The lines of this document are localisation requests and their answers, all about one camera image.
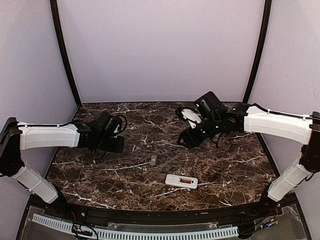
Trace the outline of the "grey battery cover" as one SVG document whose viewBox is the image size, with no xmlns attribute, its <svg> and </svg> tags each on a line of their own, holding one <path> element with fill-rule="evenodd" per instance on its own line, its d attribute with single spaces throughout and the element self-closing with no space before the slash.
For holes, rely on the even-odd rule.
<svg viewBox="0 0 320 240">
<path fill-rule="evenodd" d="M 156 164 L 157 164 L 157 155 L 152 155 L 150 158 L 150 165 L 156 166 Z"/>
</svg>

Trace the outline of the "white remote control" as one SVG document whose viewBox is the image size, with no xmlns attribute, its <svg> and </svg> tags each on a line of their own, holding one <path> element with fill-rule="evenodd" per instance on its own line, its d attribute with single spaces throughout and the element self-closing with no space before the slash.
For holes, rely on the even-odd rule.
<svg viewBox="0 0 320 240">
<path fill-rule="evenodd" d="M 198 179 L 188 176 L 167 174 L 165 184 L 179 188 L 196 189 L 198 187 Z"/>
</svg>

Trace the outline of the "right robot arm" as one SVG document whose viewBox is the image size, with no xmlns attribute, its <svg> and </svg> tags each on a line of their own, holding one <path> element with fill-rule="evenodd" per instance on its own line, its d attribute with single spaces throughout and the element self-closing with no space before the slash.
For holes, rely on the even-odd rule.
<svg viewBox="0 0 320 240">
<path fill-rule="evenodd" d="M 259 133 L 296 141 L 301 156 L 266 189 L 266 196 L 255 205 L 255 213 L 266 217 L 293 188 L 320 171 L 320 114 L 292 114 L 273 111 L 260 105 L 237 102 L 227 108 L 209 91 L 196 101 L 194 108 L 178 107 L 175 114 L 189 128 L 180 133 L 177 143 L 193 149 L 206 139 L 238 133 Z"/>
</svg>

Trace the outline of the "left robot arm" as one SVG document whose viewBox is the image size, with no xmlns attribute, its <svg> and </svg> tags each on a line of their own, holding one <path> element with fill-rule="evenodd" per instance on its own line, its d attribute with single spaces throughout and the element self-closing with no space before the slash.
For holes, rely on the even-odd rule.
<svg viewBox="0 0 320 240">
<path fill-rule="evenodd" d="M 21 152 L 37 148 L 85 148 L 91 152 L 121 153 L 128 121 L 123 115 L 103 112 L 90 122 L 73 120 L 63 124 L 30 124 L 7 119 L 0 133 L 0 175 L 15 179 L 36 194 L 60 218 L 67 218 L 70 206 L 64 195 L 22 160 Z"/>
</svg>

